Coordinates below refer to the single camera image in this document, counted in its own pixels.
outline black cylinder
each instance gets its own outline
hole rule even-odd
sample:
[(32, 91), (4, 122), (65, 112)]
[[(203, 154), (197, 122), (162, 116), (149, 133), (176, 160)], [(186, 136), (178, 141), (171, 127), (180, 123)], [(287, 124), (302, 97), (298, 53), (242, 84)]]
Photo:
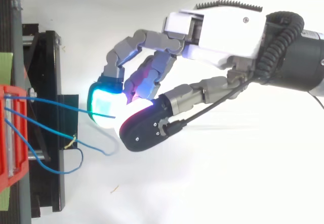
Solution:
[[(284, 28), (284, 26), (267, 23), (260, 54)], [(318, 33), (304, 30), (288, 47), (282, 58), (280, 58), (271, 78), (266, 82), (260, 83), (300, 91), (310, 91), (324, 78), (324, 66), (321, 65), (323, 59), (324, 40), (320, 39)]]

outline blue wire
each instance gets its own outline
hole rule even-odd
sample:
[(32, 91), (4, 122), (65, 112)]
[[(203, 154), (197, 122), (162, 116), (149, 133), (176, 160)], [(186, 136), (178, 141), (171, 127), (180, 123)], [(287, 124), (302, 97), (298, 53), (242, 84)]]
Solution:
[(12, 124), (8, 121), (8, 119), (5, 119), (5, 122), (16, 132), (16, 134), (18, 134), (18, 136), (22, 139), (22, 141), (25, 142), (25, 144), (28, 146), (29, 150), (32, 152), (32, 154), (35, 156), (36, 158), (36, 161), (45, 169), (45, 170), (48, 170), (49, 172), (52, 172), (52, 173), (55, 173), (55, 174), (70, 174), (70, 173), (73, 173), (75, 172), (76, 170), (79, 170), (80, 167), (82, 166), (82, 163), (83, 163), (83, 152), (81, 151), (81, 149), (77, 148), (80, 152), (81, 152), (81, 162), (80, 162), (80, 165), (71, 170), (71, 171), (68, 171), (68, 172), (61, 172), (61, 171), (56, 171), (56, 170), (53, 170), (52, 168), (49, 168), (48, 166), (45, 166), (43, 162), (41, 162), (41, 160), (38, 158), (37, 156), (37, 153), (34, 151), (34, 149), (31, 147), (31, 145), (28, 143), (28, 141), (24, 138), (24, 136), (22, 136), (22, 134), (19, 132), (19, 130)]
[(49, 104), (61, 106), (61, 107), (64, 107), (64, 108), (67, 108), (67, 109), (70, 109), (70, 110), (73, 110), (73, 111), (80, 111), (81, 113), (97, 115), (97, 116), (101, 116), (101, 117), (105, 117), (105, 118), (110, 118), (110, 119), (116, 118), (114, 116), (109, 116), (109, 115), (94, 113), (92, 111), (83, 110), (83, 109), (80, 109), (80, 108), (77, 108), (77, 107), (74, 107), (74, 106), (65, 105), (63, 103), (59, 103), (59, 102), (51, 101), (51, 100), (47, 100), (47, 99), (34, 98), (34, 97), (23, 97), (23, 96), (4, 96), (4, 98), (5, 99), (23, 99), (23, 100), (41, 101), (41, 102), (45, 102), (45, 103), (49, 103)]
[[(45, 125), (43, 125), (43, 124), (41, 124), (41, 123), (35, 121), (34, 119), (31, 119), (31, 118), (29, 118), (29, 117), (26, 117), (26, 116), (23, 115), (23, 114), (20, 114), (20, 113), (17, 112), (17, 111), (14, 111), (14, 110), (12, 110), (12, 109), (10, 109), (10, 108), (7, 108), (7, 107), (5, 107), (5, 110), (7, 110), (7, 111), (9, 111), (9, 112), (11, 112), (11, 113), (13, 113), (13, 114), (16, 114), (16, 115), (20, 116), (20, 117), (22, 117), (23, 119), (26, 119), (26, 120), (32, 122), (33, 124), (36, 124), (36, 125), (40, 126), (41, 128), (50, 131), (50, 132), (53, 133), (53, 134), (57, 134), (57, 135), (59, 135), (59, 136), (62, 136), (62, 137), (68, 138), (68, 139), (70, 139), (70, 140), (73, 140), (73, 137), (72, 137), (72, 136), (69, 136), (69, 135), (67, 135), (67, 134), (64, 134), (64, 133), (58, 132), (58, 131), (56, 131), (56, 130), (54, 130), (54, 129), (51, 129), (51, 128), (49, 128), (49, 127), (47, 127), (47, 126), (45, 126)], [(106, 152), (104, 152), (103, 150), (101, 150), (101, 149), (99, 149), (99, 148), (96, 148), (96, 147), (94, 147), (94, 146), (88, 145), (88, 144), (86, 144), (86, 143), (83, 143), (82, 141), (80, 141), (80, 140), (78, 140), (78, 139), (76, 139), (75, 142), (78, 142), (78, 143), (80, 143), (80, 144), (82, 144), (82, 145), (84, 145), (84, 146), (86, 146), (86, 147), (88, 147), (88, 148), (91, 148), (91, 149), (93, 149), (93, 150), (99, 151), (99, 152), (101, 152), (102, 154), (104, 154), (105, 156), (111, 156), (111, 155), (113, 155), (113, 154), (115, 153), (115, 152), (112, 152), (112, 153), (106, 153)]]

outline robotic hand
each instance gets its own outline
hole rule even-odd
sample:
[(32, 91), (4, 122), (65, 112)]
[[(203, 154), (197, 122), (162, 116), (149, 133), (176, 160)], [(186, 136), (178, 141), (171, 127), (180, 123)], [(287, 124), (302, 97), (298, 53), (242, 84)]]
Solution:
[[(323, 96), (324, 35), (303, 30), (298, 14), (265, 16), (261, 11), (261, 7), (216, 1), (171, 13), (162, 33), (136, 31), (107, 54), (104, 72), (89, 90), (88, 110), (111, 114), (113, 103), (127, 103), (125, 116), (118, 119), (117, 115), (117, 133), (129, 150), (137, 152), (166, 140), (226, 99), (236, 98), (251, 82)], [(156, 52), (125, 81), (123, 89), (123, 65), (142, 48)], [(227, 77), (180, 85), (153, 99), (177, 56), (230, 69)], [(169, 123), (168, 118), (198, 103), (212, 105), (187, 120)], [(90, 117), (101, 124), (100, 118)]]

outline blue light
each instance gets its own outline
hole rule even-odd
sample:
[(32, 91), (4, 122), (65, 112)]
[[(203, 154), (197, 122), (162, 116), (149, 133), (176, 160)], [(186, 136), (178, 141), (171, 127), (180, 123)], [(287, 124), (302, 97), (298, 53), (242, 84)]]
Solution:
[[(127, 104), (124, 93), (111, 93), (101, 89), (95, 89), (92, 94), (92, 112), (110, 116), (117, 116)], [(100, 127), (109, 128), (114, 119), (93, 115), (93, 120)]]

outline green tape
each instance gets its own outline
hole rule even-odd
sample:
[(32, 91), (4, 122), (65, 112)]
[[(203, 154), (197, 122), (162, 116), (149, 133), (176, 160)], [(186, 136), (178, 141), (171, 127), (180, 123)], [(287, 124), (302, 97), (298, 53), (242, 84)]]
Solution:
[(4, 189), (0, 193), (0, 211), (8, 211), (10, 188)]
[(10, 85), (12, 53), (0, 53), (0, 85)]
[[(10, 85), (12, 53), (0, 53), (0, 85)], [(10, 188), (4, 189), (0, 193), (0, 211), (8, 211)]]

